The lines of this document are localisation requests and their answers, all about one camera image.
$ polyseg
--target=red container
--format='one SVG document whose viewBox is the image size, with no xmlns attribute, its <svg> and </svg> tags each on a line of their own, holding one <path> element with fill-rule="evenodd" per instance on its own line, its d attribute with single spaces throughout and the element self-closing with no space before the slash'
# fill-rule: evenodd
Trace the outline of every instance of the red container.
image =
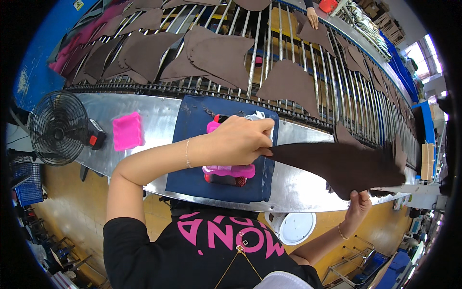
<svg viewBox="0 0 462 289">
<path fill-rule="evenodd" d="M 337 5 L 338 2 L 335 0 L 321 0 L 321 2 L 319 2 L 319 8 L 325 13 L 330 13 L 337 7 Z"/>
</svg>

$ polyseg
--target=worker's hand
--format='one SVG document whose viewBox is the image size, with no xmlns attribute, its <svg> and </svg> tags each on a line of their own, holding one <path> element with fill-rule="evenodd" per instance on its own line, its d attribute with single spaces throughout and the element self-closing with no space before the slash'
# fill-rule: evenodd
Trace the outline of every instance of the worker's hand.
<svg viewBox="0 0 462 289">
<path fill-rule="evenodd" d="M 249 165 L 260 155 L 272 156 L 269 139 L 274 120 L 250 121 L 230 116 L 213 132 L 191 139 L 189 159 L 192 166 Z"/>
<path fill-rule="evenodd" d="M 340 224 L 340 231 L 345 238 L 349 238 L 354 234 L 372 208 L 370 198 L 367 191 L 351 192 L 350 207 L 346 212 L 345 220 Z"/>
<path fill-rule="evenodd" d="M 308 21 L 310 22 L 311 27 L 313 27 L 313 29 L 317 29 L 319 25 L 319 20 L 317 18 L 316 11 L 313 7 L 308 7 L 306 9 L 306 17 L 308 17 Z"/>
</svg>

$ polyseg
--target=fan guard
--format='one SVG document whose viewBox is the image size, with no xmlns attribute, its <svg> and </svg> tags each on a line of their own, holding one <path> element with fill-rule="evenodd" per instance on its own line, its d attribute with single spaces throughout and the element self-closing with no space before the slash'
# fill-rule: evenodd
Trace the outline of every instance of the fan guard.
<svg viewBox="0 0 462 289">
<path fill-rule="evenodd" d="M 45 95 L 33 111 L 30 140 L 37 156 L 46 164 L 63 166 L 82 152 L 88 138 L 88 115 L 71 92 Z"/>
</svg>

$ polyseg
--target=gold bracelet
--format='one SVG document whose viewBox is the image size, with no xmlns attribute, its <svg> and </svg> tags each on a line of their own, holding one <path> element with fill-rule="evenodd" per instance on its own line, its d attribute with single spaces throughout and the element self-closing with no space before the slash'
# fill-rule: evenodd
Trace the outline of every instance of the gold bracelet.
<svg viewBox="0 0 462 289">
<path fill-rule="evenodd" d="M 188 158 L 188 146 L 189 146 L 190 139 L 191 138 L 188 138 L 188 140 L 186 141 L 186 168 L 192 169 L 193 167 L 191 166 L 191 163 L 189 162 L 189 158 Z"/>
<path fill-rule="evenodd" d="M 343 240 L 348 240 L 349 238 L 345 238 L 345 236 L 342 234 L 342 232 L 340 231 L 340 224 L 337 225 L 337 228 L 339 230 L 339 234 L 340 236 L 342 237 Z"/>
</svg>

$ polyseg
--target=yellow floor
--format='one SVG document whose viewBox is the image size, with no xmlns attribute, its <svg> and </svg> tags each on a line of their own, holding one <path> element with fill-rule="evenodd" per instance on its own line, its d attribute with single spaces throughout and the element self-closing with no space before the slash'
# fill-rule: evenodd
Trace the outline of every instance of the yellow floor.
<svg viewBox="0 0 462 289">
<path fill-rule="evenodd" d="M 45 220 L 45 227 L 58 239 L 68 237 L 75 245 L 75 253 L 81 258 L 89 254 L 89 266 L 81 266 L 81 271 L 95 284 L 100 284 L 106 277 L 103 261 L 103 225 L 106 216 L 106 199 L 108 193 L 107 178 L 100 178 L 89 171 L 85 182 L 79 179 L 80 165 L 72 163 L 62 167 L 47 166 L 44 170 L 44 187 L 48 199 L 34 204 L 36 214 Z M 151 195 L 145 202 L 146 225 L 151 241 L 154 241 L 170 222 L 169 207 L 158 201 L 158 196 Z M 396 251 L 411 219 L 405 217 L 405 210 L 393 211 L 392 202 L 373 206 L 364 223 L 356 234 L 373 243 L 381 253 L 391 255 Z M 345 215 L 345 211 L 316 214 L 316 227 L 309 241 L 329 229 L 337 226 Z M 358 240 L 344 242 L 349 248 L 356 246 L 364 249 L 365 245 Z M 296 246 L 285 246 L 288 253 Z M 329 253 L 314 267 L 321 279 L 328 266 L 341 260 L 342 256 L 350 256 L 342 245 Z M 346 264 L 339 269 L 342 273 L 354 270 L 354 265 Z M 331 275 L 328 280 L 335 280 Z"/>
</svg>

